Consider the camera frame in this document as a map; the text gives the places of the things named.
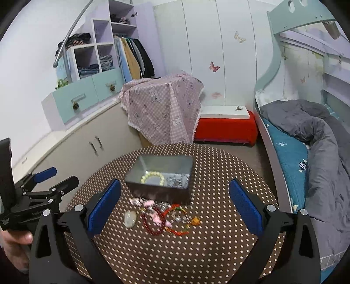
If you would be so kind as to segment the person's left hand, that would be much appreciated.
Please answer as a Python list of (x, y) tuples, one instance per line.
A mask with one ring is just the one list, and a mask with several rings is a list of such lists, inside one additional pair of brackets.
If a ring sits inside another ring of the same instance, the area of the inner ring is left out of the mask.
[(1, 246), (8, 260), (22, 273), (28, 272), (29, 258), (23, 246), (33, 242), (33, 235), (29, 231), (1, 230)]

